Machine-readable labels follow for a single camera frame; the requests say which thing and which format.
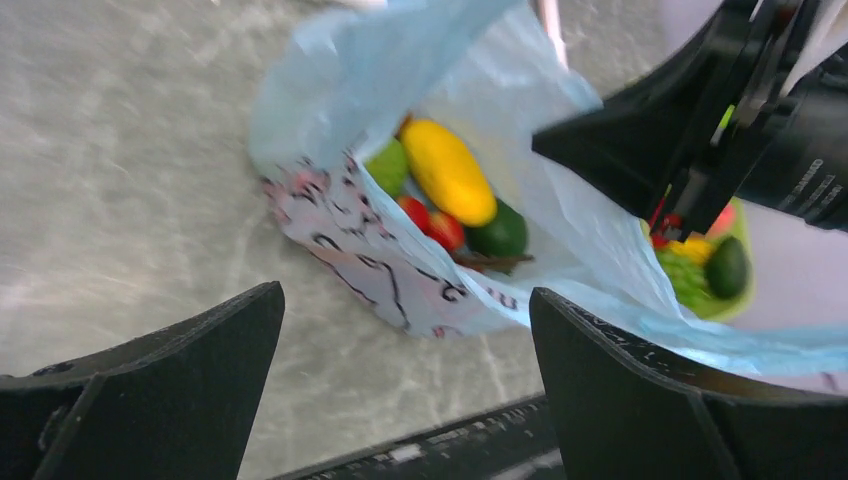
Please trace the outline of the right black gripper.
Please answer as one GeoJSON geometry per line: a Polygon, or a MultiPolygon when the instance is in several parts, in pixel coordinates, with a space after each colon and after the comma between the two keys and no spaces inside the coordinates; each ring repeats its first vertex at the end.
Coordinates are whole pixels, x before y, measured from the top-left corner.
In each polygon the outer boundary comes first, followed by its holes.
{"type": "Polygon", "coordinates": [[[655,71],[600,109],[536,131],[532,149],[657,239],[705,232],[731,196],[847,228],[843,2],[723,1],[655,71]]]}

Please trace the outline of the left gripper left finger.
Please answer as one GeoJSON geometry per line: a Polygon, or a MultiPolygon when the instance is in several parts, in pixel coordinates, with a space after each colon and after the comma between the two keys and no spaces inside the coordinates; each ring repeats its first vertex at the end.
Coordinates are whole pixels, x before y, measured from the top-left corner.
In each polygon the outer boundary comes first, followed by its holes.
{"type": "Polygon", "coordinates": [[[278,282],[1,379],[5,479],[234,479],[285,311],[278,282]]]}

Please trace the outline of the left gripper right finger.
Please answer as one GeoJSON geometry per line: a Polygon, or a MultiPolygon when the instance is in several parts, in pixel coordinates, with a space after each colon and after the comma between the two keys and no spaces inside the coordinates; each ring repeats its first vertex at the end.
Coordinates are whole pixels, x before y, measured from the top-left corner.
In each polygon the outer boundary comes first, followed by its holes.
{"type": "Polygon", "coordinates": [[[570,479],[843,479],[847,400],[677,355],[535,289],[529,316],[570,479]]]}

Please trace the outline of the light blue plastic bag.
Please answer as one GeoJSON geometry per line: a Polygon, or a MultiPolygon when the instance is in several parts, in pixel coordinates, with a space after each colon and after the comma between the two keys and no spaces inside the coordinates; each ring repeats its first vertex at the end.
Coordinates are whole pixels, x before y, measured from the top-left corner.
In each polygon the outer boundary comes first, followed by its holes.
{"type": "Polygon", "coordinates": [[[533,128],[599,103],[523,1],[393,1],[331,10],[294,31],[261,85],[248,151],[283,233],[410,335],[526,326],[540,286],[717,369],[845,370],[845,314],[834,326],[758,332],[697,319],[679,307],[640,222],[532,152],[533,128]],[[497,196],[527,217],[532,260],[513,274],[455,264],[362,168],[412,109],[457,134],[497,196]]]}

